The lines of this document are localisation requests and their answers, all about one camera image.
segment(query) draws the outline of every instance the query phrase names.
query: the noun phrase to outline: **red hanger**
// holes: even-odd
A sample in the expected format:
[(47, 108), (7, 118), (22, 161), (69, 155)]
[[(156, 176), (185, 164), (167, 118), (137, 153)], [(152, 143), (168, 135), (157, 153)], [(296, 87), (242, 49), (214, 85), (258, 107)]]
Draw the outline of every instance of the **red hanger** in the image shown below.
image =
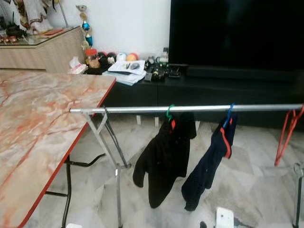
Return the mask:
[[(293, 117), (292, 117), (292, 119), (290, 121), (290, 124), (289, 124), (289, 129), (288, 129), (288, 134), (287, 134), (286, 141), (285, 141), (284, 146), (283, 146), (283, 148), (281, 150), (281, 145), (282, 145), (282, 141), (283, 141), (283, 137), (284, 137), (284, 133), (285, 133), (288, 117), (289, 117), (289, 115), (290, 115), (291, 112), (293, 112)], [(300, 113), (298, 115), (295, 114), (295, 110), (290, 110), (286, 114), (284, 126), (283, 126), (281, 137), (280, 137), (279, 146), (278, 146), (277, 152), (276, 152), (275, 166), (278, 166), (280, 164), (281, 158), (284, 156), (285, 149), (286, 149), (286, 147), (287, 147), (287, 145), (289, 143), (290, 137), (291, 137), (291, 135), (292, 135), (292, 133), (293, 133), (293, 131), (295, 129), (296, 123), (297, 123), (298, 119), (300, 119), (300, 117), (302, 116), (303, 113), (304, 113), (304, 104), (303, 104), (302, 109), (301, 109), (301, 111), (300, 111)]]

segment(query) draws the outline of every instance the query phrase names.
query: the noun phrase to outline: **trophy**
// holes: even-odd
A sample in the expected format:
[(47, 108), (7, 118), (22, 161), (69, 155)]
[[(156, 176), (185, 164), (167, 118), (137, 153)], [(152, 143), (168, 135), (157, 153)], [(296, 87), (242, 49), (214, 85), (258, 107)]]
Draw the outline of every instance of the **trophy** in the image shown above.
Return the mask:
[(85, 40), (87, 42), (87, 45), (84, 41), (84, 45), (82, 46), (83, 49), (88, 48), (88, 46), (92, 46), (93, 45), (93, 39), (92, 39), (92, 29), (91, 26), (89, 25), (89, 23), (86, 21), (87, 20), (87, 16), (84, 13), (86, 10), (86, 6), (85, 5), (76, 5), (76, 8), (81, 12), (80, 13), (80, 18), (82, 19), (82, 25), (81, 25), (81, 30), (83, 31), (84, 35), (85, 35)]

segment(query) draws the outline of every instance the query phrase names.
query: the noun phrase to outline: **red table edge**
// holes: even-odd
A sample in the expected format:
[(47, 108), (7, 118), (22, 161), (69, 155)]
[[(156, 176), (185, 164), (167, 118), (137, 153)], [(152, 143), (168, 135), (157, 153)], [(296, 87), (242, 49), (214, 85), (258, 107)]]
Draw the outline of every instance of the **red table edge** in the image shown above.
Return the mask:
[[(109, 92), (111, 91), (112, 87), (114, 86), (116, 82), (116, 78), (115, 80), (112, 82), (112, 84), (110, 85), (110, 87), (108, 88), (108, 90), (106, 91), (104, 97), (101, 99), (101, 101), (99, 102), (97, 107), (100, 107), (100, 105), (102, 104), (102, 102), (105, 100), (106, 96), (109, 94)], [(20, 223), (19, 226), (17, 227), (6, 227), (6, 226), (1, 226), (2, 228), (22, 228), (24, 227), (24, 225), (28, 222), (29, 218), (31, 217), (31, 215), (33, 214), (34, 210), (36, 209), (36, 207), (38, 206), (39, 202), (41, 201), (42, 197), (45, 195), (45, 192), (48, 190), (49, 186), (51, 185), (52, 181), (54, 180), (54, 178), (56, 177), (57, 173), (59, 172), (60, 168), (62, 167), (63, 163), (65, 162), (65, 160), (67, 159), (68, 155), (71, 153), (71, 151), (73, 150), (73, 148), (75, 147), (76, 143), (78, 142), (78, 140), (80, 139), (80, 137), (82, 136), (82, 134), (85, 132), (86, 128), (88, 126), (88, 123), (86, 123), (84, 125), (84, 127), (81, 129), (80, 133), (78, 134), (78, 136), (76, 137), (76, 139), (74, 140), (74, 142), (72, 143), (72, 145), (70, 146), (70, 148), (68, 149), (68, 151), (66, 152), (65, 156), (63, 157), (63, 159), (61, 160), (61, 162), (59, 163), (59, 165), (57, 166), (57, 168), (55, 169), (55, 171), (53, 172), (51, 178), (48, 180), (47, 184), (45, 185), (45, 187), (43, 188), (42, 192), (40, 193), (40, 195), (38, 196), (37, 200), (34, 202), (33, 206), (31, 207), (31, 209), (29, 210), (29, 212), (27, 213), (27, 215), (25, 216), (25, 218), (23, 219), (23, 221)]]

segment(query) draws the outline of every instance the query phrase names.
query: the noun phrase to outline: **wooden cabinet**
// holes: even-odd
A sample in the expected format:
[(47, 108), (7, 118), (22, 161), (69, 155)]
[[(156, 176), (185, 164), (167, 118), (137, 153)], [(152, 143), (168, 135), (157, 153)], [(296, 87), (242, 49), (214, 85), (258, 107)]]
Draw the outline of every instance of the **wooden cabinet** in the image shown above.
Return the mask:
[(14, 45), (0, 45), (0, 69), (43, 70), (48, 73), (67, 73), (69, 61), (77, 56), (84, 62), (81, 48), (84, 40), (80, 27), (72, 28), (40, 42), (22, 41)]

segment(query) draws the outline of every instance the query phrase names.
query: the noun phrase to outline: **red stripe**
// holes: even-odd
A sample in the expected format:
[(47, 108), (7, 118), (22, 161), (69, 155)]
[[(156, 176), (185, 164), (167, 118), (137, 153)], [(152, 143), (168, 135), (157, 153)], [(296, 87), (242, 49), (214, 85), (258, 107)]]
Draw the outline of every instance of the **red stripe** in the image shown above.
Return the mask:
[[(116, 82), (116, 79), (113, 81), (113, 83), (110, 85), (108, 91), (105, 93), (105, 95), (103, 96), (103, 98), (101, 99), (101, 101), (99, 102), (97, 107), (100, 107), (100, 105), (102, 104), (102, 102), (104, 101), (104, 99), (106, 98), (106, 96), (108, 95), (108, 93), (111, 91), (112, 87), (114, 86)], [(61, 162), (59, 163), (59, 165), (57, 166), (57, 168), (55, 169), (53, 175), (51, 176), (51, 178), (48, 180), (47, 184), (45, 185), (45, 187), (43, 188), (42, 192), (40, 193), (40, 195), (38, 196), (37, 200), (35, 201), (34, 205), (31, 207), (31, 209), (29, 210), (28, 214), (26, 215), (26, 217), (23, 219), (23, 221), (21, 222), (21, 224), (19, 226), (17, 226), (17, 228), (21, 228), (24, 227), (25, 224), (27, 223), (27, 221), (29, 220), (29, 218), (31, 217), (31, 215), (33, 214), (35, 208), (37, 207), (37, 205), (39, 204), (39, 202), (41, 201), (42, 197), (44, 196), (45, 192), (48, 190), (49, 186), (51, 185), (53, 179), (55, 178), (56, 174), (59, 172), (61, 166), (63, 165), (63, 163), (65, 162), (65, 160), (67, 159), (68, 155), (71, 153), (72, 149), (74, 148), (74, 146), (76, 145), (76, 143), (78, 142), (78, 140), (80, 139), (80, 137), (82, 136), (82, 134), (85, 132), (86, 127), (88, 126), (88, 123), (86, 123), (84, 125), (84, 127), (82, 128), (82, 130), (80, 131), (79, 135), (76, 137), (76, 139), (74, 140), (73, 144), (71, 145), (71, 147), (68, 149), (68, 151), (66, 152), (65, 156), (63, 157), (63, 159), (61, 160)]]
[(171, 124), (172, 124), (172, 130), (174, 130), (174, 128), (175, 128), (175, 120), (172, 120)]
[(224, 128), (221, 128), (220, 132), (222, 132), (223, 140), (224, 140), (225, 145), (227, 147), (227, 152), (226, 152), (225, 158), (230, 158), (230, 156), (231, 156), (231, 149), (230, 149), (230, 145), (229, 145), (229, 143), (228, 143), (228, 141), (227, 141), (227, 139), (225, 137)]

